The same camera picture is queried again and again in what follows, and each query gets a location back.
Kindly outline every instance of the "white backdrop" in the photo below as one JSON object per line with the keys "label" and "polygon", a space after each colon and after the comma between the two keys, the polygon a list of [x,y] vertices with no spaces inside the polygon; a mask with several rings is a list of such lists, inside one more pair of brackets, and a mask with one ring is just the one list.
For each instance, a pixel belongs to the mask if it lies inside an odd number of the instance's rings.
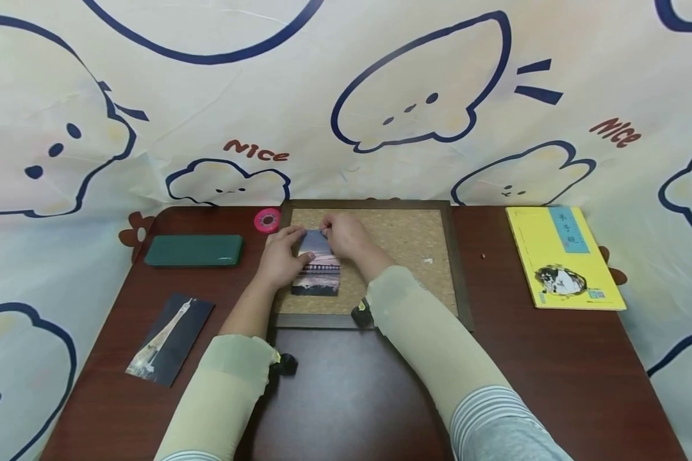
{"label": "white backdrop", "polygon": [[0,461],[43,447],[129,213],[367,197],[583,207],[692,461],[692,0],[0,1]]}

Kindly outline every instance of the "striped sleeve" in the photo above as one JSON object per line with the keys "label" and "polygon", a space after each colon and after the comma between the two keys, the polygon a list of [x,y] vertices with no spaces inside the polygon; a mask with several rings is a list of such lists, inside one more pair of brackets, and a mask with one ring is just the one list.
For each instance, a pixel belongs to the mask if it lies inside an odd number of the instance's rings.
{"label": "striped sleeve", "polygon": [[464,397],[449,428],[459,461],[571,460],[520,395],[487,385]]}
{"label": "striped sleeve", "polygon": [[172,453],[162,461],[221,461],[221,459],[204,451],[185,450]]}

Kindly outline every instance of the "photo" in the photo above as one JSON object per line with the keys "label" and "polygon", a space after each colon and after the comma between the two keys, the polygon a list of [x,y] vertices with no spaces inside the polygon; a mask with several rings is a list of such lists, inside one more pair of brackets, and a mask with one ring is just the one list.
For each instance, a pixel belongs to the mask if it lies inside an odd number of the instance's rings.
{"label": "photo", "polygon": [[328,241],[320,230],[308,229],[302,239],[297,255],[315,253],[315,259],[302,268],[292,282],[292,294],[302,296],[337,296],[338,280],[341,277],[341,263],[338,262]]}
{"label": "photo", "polygon": [[170,387],[214,305],[172,295],[126,373]]}

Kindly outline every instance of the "cork board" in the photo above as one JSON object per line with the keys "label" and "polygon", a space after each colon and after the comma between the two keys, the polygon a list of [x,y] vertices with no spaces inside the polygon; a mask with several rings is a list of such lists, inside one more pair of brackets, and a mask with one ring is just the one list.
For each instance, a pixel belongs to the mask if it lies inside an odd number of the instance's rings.
{"label": "cork board", "polygon": [[[323,204],[334,204],[328,200]],[[413,272],[413,275],[435,295],[455,316],[459,316],[457,293],[454,288],[452,258],[449,256],[447,235],[453,233],[444,229],[445,210],[439,207],[432,209],[415,209],[396,207],[385,208],[384,201],[363,200],[360,203],[349,202],[353,207],[298,208],[292,207],[292,214],[283,217],[283,225],[297,224],[307,229],[317,229],[321,219],[327,213],[352,213],[364,223],[372,239],[384,248],[396,262]],[[378,208],[371,208],[381,203]],[[349,323],[350,312],[362,297],[367,287],[359,271],[350,261],[342,261],[341,282],[338,296],[294,296],[289,287],[278,293],[274,304],[274,314],[295,314],[307,316],[344,316]],[[293,315],[286,315],[293,326]]]}

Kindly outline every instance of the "hand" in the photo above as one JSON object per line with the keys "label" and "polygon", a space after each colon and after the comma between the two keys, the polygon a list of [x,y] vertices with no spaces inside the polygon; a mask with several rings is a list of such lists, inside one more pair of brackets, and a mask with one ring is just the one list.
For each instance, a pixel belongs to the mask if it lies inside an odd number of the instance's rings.
{"label": "hand", "polygon": [[254,280],[273,290],[291,283],[302,268],[315,259],[313,252],[292,256],[292,246],[305,233],[306,230],[301,226],[289,226],[269,235]]}
{"label": "hand", "polygon": [[327,214],[320,223],[320,231],[336,257],[356,260],[361,253],[373,251],[375,247],[364,224],[353,214]]}

